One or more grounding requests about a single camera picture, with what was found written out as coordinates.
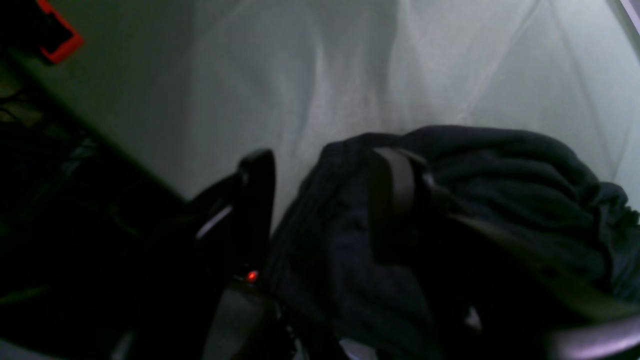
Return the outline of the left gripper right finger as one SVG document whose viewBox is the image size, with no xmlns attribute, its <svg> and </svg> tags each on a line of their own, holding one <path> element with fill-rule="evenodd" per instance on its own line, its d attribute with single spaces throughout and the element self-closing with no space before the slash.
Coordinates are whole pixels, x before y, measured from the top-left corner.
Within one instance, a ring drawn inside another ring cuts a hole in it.
<svg viewBox="0 0 640 360">
<path fill-rule="evenodd" d="M 434 306 L 475 305 L 493 317 L 524 310 L 572 321 L 639 317 L 638 305 L 470 214 L 434 182 L 423 158 L 399 148 L 372 152 L 372 247 L 378 262 L 409 268 Z"/>
</svg>

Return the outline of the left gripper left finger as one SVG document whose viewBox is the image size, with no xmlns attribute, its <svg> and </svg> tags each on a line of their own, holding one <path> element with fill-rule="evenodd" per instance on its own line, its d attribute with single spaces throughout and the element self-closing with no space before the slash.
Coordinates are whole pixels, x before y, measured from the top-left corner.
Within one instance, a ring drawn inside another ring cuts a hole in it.
<svg viewBox="0 0 640 360">
<path fill-rule="evenodd" d="M 199 271 L 259 271 L 268 254 L 275 155 L 258 149 L 190 202 L 198 217 L 190 259 Z"/>
</svg>

